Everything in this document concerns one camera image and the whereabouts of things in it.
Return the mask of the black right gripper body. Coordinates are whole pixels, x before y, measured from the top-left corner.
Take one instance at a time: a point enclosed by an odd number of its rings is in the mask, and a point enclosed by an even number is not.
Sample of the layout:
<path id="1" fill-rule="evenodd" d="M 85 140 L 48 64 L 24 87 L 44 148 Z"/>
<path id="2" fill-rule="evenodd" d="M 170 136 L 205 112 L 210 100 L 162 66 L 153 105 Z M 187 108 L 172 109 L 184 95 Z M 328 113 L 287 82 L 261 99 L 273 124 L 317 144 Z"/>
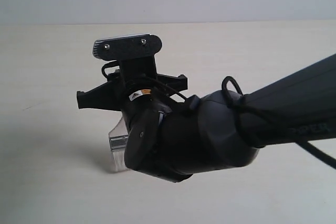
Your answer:
<path id="1" fill-rule="evenodd" d="M 185 75 L 178 77 L 158 74 L 157 78 L 141 76 L 124 83 L 119 73 L 108 75 L 107 82 L 87 92 L 77 92 L 79 109 L 99 109 L 120 111 L 125 102 L 158 92 L 166 97 L 187 90 L 188 78 Z"/>

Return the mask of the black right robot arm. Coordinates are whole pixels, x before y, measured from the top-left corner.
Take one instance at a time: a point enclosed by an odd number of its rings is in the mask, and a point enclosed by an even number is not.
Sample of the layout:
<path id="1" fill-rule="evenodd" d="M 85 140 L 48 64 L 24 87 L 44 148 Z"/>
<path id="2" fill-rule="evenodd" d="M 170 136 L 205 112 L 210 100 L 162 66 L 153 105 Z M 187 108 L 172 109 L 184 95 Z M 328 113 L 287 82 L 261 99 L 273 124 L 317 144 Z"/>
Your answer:
<path id="1" fill-rule="evenodd" d="M 268 145 L 295 143 L 330 167 L 335 158 L 312 141 L 335 138 L 335 56 L 251 94 L 233 77 L 220 90 L 176 102 L 176 89 L 141 76 L 130 91 L 121 76 L 77 93 L 81 109 L 121 111 L 128 169 L 171 182 L 249 165 Z"/>

